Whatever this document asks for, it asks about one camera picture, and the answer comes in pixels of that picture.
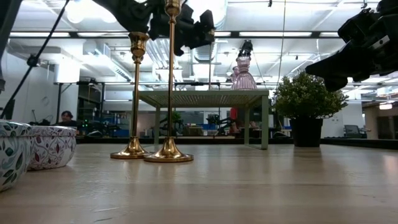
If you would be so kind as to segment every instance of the green metal table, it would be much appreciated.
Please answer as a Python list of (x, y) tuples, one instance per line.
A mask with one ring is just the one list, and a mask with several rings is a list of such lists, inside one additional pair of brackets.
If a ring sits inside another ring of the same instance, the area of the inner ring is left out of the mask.
[[(249, 130), (249, 110), (262, 106), (262, 131), (260, 149), (268, 148), (268, 90), (209, 90), (209, 91), (174, 91), (173, 108), (244, 108), (245, 130)], [(156, 108), (155, 144), (159, 143), (160, 109), (167, 108), (167, 91), (140, 91), (139, 98)], [(244, 132), (244, 143), (249, 145), (249, 131)]]

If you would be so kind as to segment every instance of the candlestick base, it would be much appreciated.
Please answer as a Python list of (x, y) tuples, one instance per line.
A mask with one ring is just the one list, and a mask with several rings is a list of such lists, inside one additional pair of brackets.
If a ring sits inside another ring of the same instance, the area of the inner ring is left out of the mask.
[(142, 159), (144, 156), (150, 155), (149, 152), (145, 151), (137, 136), (130, 137), (129, 144), (120, 152), (111, 153), (112, 159)]
[(183, 154), (177, 149), (173, 137), (165, 138), (163, 147), (159, 151), (144, 157), (144, 161), (147, 162), (188, 162), (192, 160), (193, 155)]

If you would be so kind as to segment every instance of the table surface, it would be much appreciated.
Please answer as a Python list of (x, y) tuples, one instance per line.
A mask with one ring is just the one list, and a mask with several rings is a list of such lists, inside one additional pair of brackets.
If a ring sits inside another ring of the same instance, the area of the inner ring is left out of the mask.
[[(268, 90), (173, 91), (172, 105), (176, 108), (245, 108), (261, 105), (262, 96), (268, 95)], [(167, 91), (140, 91), (139, 98), (154, 107), (168, 105)]]
[(1, 224), (397, 223), (398, 152), (322, 145), (184, 146), (187, 163), (122, 161), (78, 145), (68, 166), (0, 194)]

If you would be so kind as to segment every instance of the floral bowl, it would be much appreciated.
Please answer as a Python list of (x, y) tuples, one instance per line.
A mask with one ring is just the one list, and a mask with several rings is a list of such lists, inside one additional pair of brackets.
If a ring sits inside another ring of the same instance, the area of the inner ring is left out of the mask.
[(0, 192), (14, 186), (30, 163), (32, 127), (0, 120)]
[(76, 149), (76, 130), (58, 126), (32, 126), (29, 170), (66, 166)]

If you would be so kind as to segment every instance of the white bowl with blue pattern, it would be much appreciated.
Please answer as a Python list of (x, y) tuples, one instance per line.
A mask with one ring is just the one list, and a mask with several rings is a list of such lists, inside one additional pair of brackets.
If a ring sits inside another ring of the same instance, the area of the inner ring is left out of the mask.
[(0, 120), (0, 192), (14, 186), (30, 163), (32, 128)]

